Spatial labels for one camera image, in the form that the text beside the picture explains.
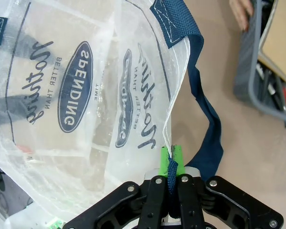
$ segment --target green tape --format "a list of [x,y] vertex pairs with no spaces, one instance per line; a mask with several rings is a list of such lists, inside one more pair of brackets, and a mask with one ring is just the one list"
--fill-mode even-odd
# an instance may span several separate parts
[[161,161],[160,161],[160,169],[159,169],[159,175],[167,177],[167,171],[168,171],[168,149],[166,146],[163,146],[161,148]]
[[185,167],[183,162],[182,148],[181,146],[174,146],[173,159],[178,163],[177,176],[185,173]]

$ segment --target black object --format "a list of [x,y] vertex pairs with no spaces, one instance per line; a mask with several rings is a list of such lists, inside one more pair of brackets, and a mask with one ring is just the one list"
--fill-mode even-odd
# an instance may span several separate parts
[[167,180],[155,176],[140,186],[126,182],[91,208],[64,225],[63,229],[122,229],[139,219],[137,229],[216,229],[204,222],[202,209],[232,229],[280,229],[282,215],[214,176],[206,183],[183,174],[176,178],[180,225],[162,224],[168,214]]

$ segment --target blue line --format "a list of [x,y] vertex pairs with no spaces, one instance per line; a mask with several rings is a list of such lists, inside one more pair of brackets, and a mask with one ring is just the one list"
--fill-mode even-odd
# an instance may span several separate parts
[[18,31],[18,35],[17,35],[16,41],[15,41],[15,46],[14,46],[14,49],[13,49],[13,54],[12,54],[12,56],[11,56],[10,70],[9,70],[9,74],[8,74],[8,78],[7,78],[7,82],[6,82],[6,90],[5,90],[6,111],[7,111],[7,113],[8,113],[9,119],[10,119],[11,135],[12,135],[12,139],[13,139],[13,142],[14,142],[14,143],[15,143],[15,139],[14,139],[13,124],[12,124],[12,120],[11,120],[11,117],[10,117],[9,106],[8,106],[8,88],[9,88],[9,82],[10,82],[11,67],[12,67],[12,65],[13,65],[13,61],[14,61],[14,56],[15,56],[15,52],[16,52],[18,40],[19,40],[19,37],[20,37],[20,33],[21,33],[21,30],[22,30],[24,21],[25,21],[27,15],[28,15],[30,5],[31,5],[31,2],[29,2],[28,7],[27,7],[27,9],[26,9],[26,11],[25,11],[24,17],[23,17],[23,19],[22,19],[22,23],[21,23],[20,28],[19,28],[19,31]]
[[146,20],[148,21],[149,25],[151,26],[152,28],[152,31],[153,31],[153,34],[154,34],[154,37],[156,38],[156,41],[157,41],[157,46],[158,46],[158,50],[159,50],[159,55],[160,55],[160,59],[161,59],[161,64],[162,64],[162,68],[163,68],[163,73],[164,73],[164,77],[165,77],[165,81],[166,81],[166,88],[167,88],[167,93],[168,93],[168,100],[171,101],[171,91],[170,91],[170,86],[168,84],[168,80],[167,80],[167,75],[166,75],[166,71],[165,71],[165,67],[164,67],[164,62],[163,62],[163,58],[162,58],[162,54],[161,54],[161,49],[160,49],[160,44],[159,44],[159,41],[158,41],[158,38],[156,36],[156,33],[154,32],[153,30],[153,27],[151,25],[151,23],[149,22],[149,20],[147,19],[144,11],[139,7],[137,6],[136,4],[126,0],[126,2],[129,2],[130,4],[132,4],[133,6],[135,6],[136,8],[138,8],[139,10],[141,10],[141,12],[143,13],[144,17],[146,18]]

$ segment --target blue oval logo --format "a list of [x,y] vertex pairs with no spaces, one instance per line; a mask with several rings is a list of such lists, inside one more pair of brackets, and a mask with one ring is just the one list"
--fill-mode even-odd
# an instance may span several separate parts
[[80,124],[90,99],[92,80],[92,51],[88,42],[82,42],[67,66],[59,92],[58,121],[63,132],[71,133]]
[[115,147],[117,148],[126,144],[133,122],[133,99],[130,92],[132,60],[132,52],[128,49],[124,56],[123,74],[119,86],[121,115],[119,120],[118,138],[115,142]]

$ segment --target white plastic object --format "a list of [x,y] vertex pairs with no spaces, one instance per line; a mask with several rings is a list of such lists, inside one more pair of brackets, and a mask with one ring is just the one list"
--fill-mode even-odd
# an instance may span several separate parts
[[170,146],[189,59],[145,0],[0,0],[0,168],[69,221]]

